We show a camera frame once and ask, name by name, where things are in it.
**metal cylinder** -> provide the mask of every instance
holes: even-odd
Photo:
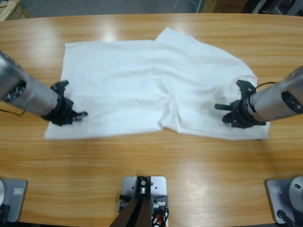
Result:
[[[289,199],[292,207],[303,214],[303,176],[292,180],[289,186]]]
[[[281,82],[251,95],[247,107],[259,122],[275,121],[303,113],[303,66]]]
[[[0,179],[0,206],[3,204],[4,202],[4,198],[5,198],[5,183]]]
[[[46,116],[57,106],[58,95],[0,52],[0,98],[37,116]]]

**black cable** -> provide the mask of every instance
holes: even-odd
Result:
[[[261,86],[263,86],[263,85],[266,85],[266,84],[275,84],[276,82],[267,82],[267,83],[264,83],[264,84],[260,84],[260,85],[258,85],[255,89],[257,89],[257,88],[259,88],[259,87],[261,87]]]
[[[162,210],[161,212],[159,212],[158,214],[155,214],[153,216],[153,219],[151,221],[152,226],[153,227],[156,227],[156,226],[158,226],[158,227],[165,227],[166,221],[167,221],[168,218],[169,218],[169,209],[165,208],[164,210]]]
[[[0,109],[1,112],[5,112],[5,113],[9,113],[9,114],[14,114],[16,116],[22,116],[24,113],[25,113],[25,110],[21,113],[15,113],[15,112],[12,112],[12,111],[8,111],[8,110],[2,110]]]
[[[283,210],[278,210],[276,214],[278,215],[279,218],[281,218],[286,223],[287,226],[298,227],[297,224],[294,221],[292,221]]]

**cable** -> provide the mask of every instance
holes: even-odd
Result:
[[[163,211],[154,215],[154,217],[151,221],[152,227],[165,227],[165,224],[166,224],[166,221],[168,218],[169,218],[169,209],[165,208]]]
[[[198,11],[198,6],[197,6],[197,4],[196,4],[194,1],[192,1],[192,0],[178,0],[178,1],[176,1],[175,5],[174,5],[174,9],[175,9],[175,10],[176,10],[177,4],[178,4],[179,2],[181,2],[181,1],[189,1],[189,2],[193,3],[193,4],[195,5],[195,7],[196,7],[196,12]]]
[[[1,112],[5,112],[5,113],[9,113],[9,114],[14,114],[14,115],[16,115],[18,117],[22,116],[25,113],[25,110],[23,112],[21,112],[21,113],[15,113],[15,112],[11,112],[11,111],[8,111],[8,110],[2,110],[2,109],[0,109],[0,111]]]
[[[264,83],[264,84],[260,84],[255,89],[257,89],[257,88],[259,88],[259,87],[261,87],[263,85],[266,85],[266,84],[276,84],[276,82],[267,82],[267,83]]]
[[[276,214],[278,215],[279,218],[281,218],[286,223],[287,226],[298,227],[297,224],[294,221],[292,221],[283,210],[278,210]]]

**cardboard box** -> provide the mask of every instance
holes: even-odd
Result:
[[[241,13],[248,0],[205,0],[202,13]]]
[[[21,0],[2,1],[0,4],[0,21],[30,18]]]

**black bracket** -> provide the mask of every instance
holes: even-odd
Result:
[[[51,121],[53,124],[62,126],[72,124],[76,121],[82,121],[87,116],[87,112],[77,113],[73,111],[74,102],[64,97],[65,87],[69,84],[67,80],[53,84],[50,88],[58,94],[57,106],[47,115],[42,116],[43,119]]]
[[[230,111],[223,118],[224,123],[231,123],[233,128],[249,128],[254,125],[264,125],[263,122],[256,121],[247,110],[249,98],[256,93],[256,88],[248,81],[238,80],[236,83],[241,92],[241,99],[229,105],[215,104],[217,110]]]

